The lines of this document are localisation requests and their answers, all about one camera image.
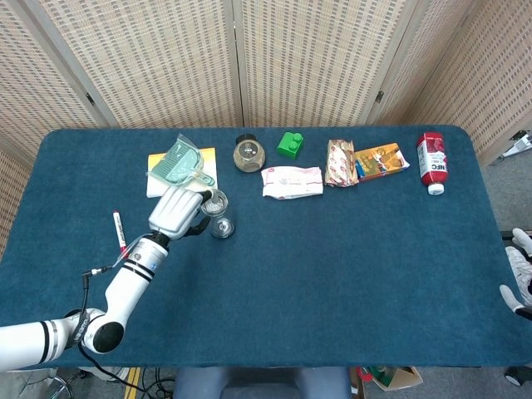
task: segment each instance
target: green dustpan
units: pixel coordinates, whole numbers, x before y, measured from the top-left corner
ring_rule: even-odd
[[[214,179],[202,169],[203,156],[200,151],[184,135],[178,135],[172,148],[148,174],[168,185],[185,185],[192,179],[214,185]]]

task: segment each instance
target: bottle label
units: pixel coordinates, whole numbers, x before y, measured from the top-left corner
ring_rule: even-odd
[[[426,137],[417,147],[421,177],[427,172],[447,172],[446,154],[440,137]]]

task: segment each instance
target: small glass cup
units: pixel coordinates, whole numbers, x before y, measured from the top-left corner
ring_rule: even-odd
[[[229,201],[223,191],[211,191],[213,196],[201,205],[201,210],[206,216],[210,216],[210,233],[217,239],[227,239],[234,232],[233,217],[228,209]]]

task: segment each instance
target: white packet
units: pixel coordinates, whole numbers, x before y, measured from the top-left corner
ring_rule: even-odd
[[[263,176],[263,197],[291,200],[323,194],[322,171],[318,167],[295,168],[276,166],[260,172]]]

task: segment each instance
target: cardboard box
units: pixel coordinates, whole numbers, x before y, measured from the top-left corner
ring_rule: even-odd
[[[386,367],[384,372],[380,372],[376,367],[370,367],[373,381],[383,391],[396,391],[414,387],[423,382],[423,378],[415,367]]]
[[[401,172],[409,166],[397,143],[355,152],[355,169],[360,181]]]
[[[358,367],[349,367],[349,379],[351,380],[352,399],[366,399],[366,389],[364,388],[364,381],[357,373]]]

